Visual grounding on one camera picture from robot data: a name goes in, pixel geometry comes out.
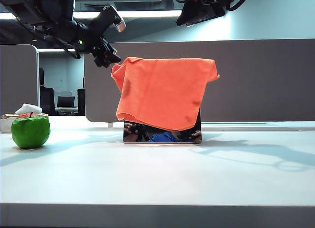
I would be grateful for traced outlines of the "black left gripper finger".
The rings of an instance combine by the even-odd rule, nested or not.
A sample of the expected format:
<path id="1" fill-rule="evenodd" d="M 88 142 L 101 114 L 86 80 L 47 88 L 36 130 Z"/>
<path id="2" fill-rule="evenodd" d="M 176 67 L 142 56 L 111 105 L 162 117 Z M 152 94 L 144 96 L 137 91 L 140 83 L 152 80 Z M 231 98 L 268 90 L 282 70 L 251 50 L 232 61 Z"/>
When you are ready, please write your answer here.
<path id="1" fill-rule="evenodd" d="M 104 56 L 104 57 L 95 57 L 94 59 L 95 64 L 98 67 L 105 67 L 108 68 L 111 65 L 111 61 L 108 57 Z"/>
<path id="2" fill-rule="evenodd" d="M 117 51 L 107 51 L 105 53 L 105 62 L 108 64 L 119 63 L 121 58 L 117 55 Z"/>

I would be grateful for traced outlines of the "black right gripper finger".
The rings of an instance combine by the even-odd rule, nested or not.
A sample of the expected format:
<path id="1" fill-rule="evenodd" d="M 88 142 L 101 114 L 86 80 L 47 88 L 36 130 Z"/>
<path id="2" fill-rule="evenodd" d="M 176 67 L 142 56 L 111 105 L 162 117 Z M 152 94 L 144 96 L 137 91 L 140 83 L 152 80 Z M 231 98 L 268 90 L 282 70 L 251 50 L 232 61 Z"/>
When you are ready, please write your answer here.
<path id="1" fill-rule="evenodd" d="M 214 19 L 208 19 L 208 20 L 199 21 L 199 22 L 196 22 L 196 23 L 186 23 L 186 26 L 195 26 L 195 25 L 199 25 L 199 24 L 214 23 L 214 22 L 223 20 L 225 17 L 226 17 L 226 16 L 223 15 L 223 16 L 220 16 L 220 17 L 216 17 L 216 18 L 214 18 Z"/>
<path id="2" fill-rule="evenodd" d="M 177 26 L 191 26 L 204 21 L 222 17 L 225 15 L 225 10 L 217 3 L 202 4 L 198 2 L 187 2 L 182 8 L 182 12 L 178 17 Z"/>

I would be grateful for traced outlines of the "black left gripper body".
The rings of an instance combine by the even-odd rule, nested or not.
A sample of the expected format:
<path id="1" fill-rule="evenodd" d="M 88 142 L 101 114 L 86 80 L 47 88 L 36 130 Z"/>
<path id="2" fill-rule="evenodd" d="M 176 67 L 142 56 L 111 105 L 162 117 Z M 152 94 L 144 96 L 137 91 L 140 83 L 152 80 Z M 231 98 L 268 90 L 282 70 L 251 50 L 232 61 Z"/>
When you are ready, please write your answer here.
<path id="1" fill-rule="evenodd" d="M 107 51 L 115 51 L 115 49 L 107 41 L 102 40 L 99 44 L 92 47 L 93 57 L 104 57 Z"/>

